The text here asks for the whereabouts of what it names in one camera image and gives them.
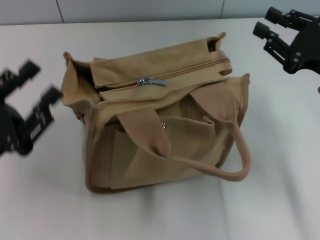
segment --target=bag pocket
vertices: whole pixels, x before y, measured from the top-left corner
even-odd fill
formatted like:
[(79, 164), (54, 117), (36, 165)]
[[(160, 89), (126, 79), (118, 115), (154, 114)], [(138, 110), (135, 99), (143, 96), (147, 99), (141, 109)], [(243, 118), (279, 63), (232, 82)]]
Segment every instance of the bag pocket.
[[(211, 163), (216, 138), (213, 121), (207, 117), (204, 117), (203, 121), (172, 116), (160, 119), (171, 142), (172, 156)], [(111, 167), (112, 189), (158, 184), (199, 175), (200, 172), (181, 163), (150, 156), (137, 148), (125, 131), (115, 131)]]

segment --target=table surface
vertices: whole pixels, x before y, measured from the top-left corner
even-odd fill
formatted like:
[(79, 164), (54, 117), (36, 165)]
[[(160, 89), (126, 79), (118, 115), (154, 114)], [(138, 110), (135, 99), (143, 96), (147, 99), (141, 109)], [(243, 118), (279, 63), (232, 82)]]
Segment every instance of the table surface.
[[(242, 131), (252, 169), (242, 182), (215, 177), (112, 195), (89, 193), (83, 128), (58, 103), (55, 122), (28, 157), (0, 159), (4, 240), (314, 240), (320, 238), (320, 76), (283, 71), (252, 34), (263, 19), (0, 26), (0, 66), (30, 58), (42, 72), (8, 102), (23, 116), (50, 84), (60, 87), (63, 52), (77, 60), (115, 58), (226, 32), (231, 76), (250, 73)], [(290, 43), (296, 32), (268, 23)], [(233, 148), (223, 169), (237, 170)]]

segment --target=bag handle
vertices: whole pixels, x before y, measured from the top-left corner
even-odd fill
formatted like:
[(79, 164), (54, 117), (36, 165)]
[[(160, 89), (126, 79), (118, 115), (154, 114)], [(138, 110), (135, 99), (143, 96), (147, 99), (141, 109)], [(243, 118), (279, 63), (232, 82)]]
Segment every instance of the bag handle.
[(220, 82), (200, 87), (190, 93), (195, 101), (214, 119), (228, 129), (234, 137), (242, 160), (242, 169), (227, 172), (206, 162), (200, 162), (181, 156), (170, 155), (170, 141), (160, 118), (153, 108), (143, 108), (117, 114), (131, 140), (150, 155), (166, 160), (180, 162), (204, 174), (238, 182), (243, 180), (251, 167), (250, 153), (237, 123), (236, 100), (225, 83)]

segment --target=zipper track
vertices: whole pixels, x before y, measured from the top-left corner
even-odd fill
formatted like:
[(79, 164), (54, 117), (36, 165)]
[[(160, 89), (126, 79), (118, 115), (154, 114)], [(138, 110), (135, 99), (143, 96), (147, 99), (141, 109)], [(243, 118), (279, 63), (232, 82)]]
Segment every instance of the zipper track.
[[(187, 74), (187, 73), (194, 72), (194, 71), (197, 71), (200, 69), (209, 68), (209, 67), (212, 67), (213, 65), (224, 63), (226, 61), (229, 61), (229, 58), (226, 57), (226, 58), (222, 58), (219, 60), (205, 62), (205, 63), (199, 64), (196, 66), (192, 66), (189, 68), (183, 68), (181, 70), (174, 71), (172, 73), (167, 73), (167, 74), (165, 73), (165, 74), (161, 74), (161, 75), (155, 74), (155, 75), (151, 75), (151, 76), (147, 76), (147, 77), (158, 79), (158, 80), (166, 80), (166, 79), (173, 78), (173, 77), (176, 77), (176, 76), (179, 76), (182, 74)], [(120, 85), (120, 86), (115, 86), (113, 88), (111, 85), (109, 85), (107, 87), (111, 88), (109, 91), (120, 91), (120, 90), (127, 89), (127, 88), (139, 87), (139, 85), (137, 84), (137, 79), (135, 79), (132, 81), (127, 81), (127, 83), (123, 86)]]

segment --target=metal zipper pull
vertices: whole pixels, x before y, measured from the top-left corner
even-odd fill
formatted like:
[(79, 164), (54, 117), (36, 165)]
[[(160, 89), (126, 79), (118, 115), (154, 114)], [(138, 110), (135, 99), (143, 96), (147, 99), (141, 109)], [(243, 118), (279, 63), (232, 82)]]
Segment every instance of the metal zipper pull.
[(157, 85), (157, 86), (162, 86), (162, 87), (167, 86), (167, 81), (153, 79), (153, 78), (149, 78), (149, 77), (140, 78), (138, 81), (136, 81), (136, 83), (140, 86), (147, 85), (147, 84)]

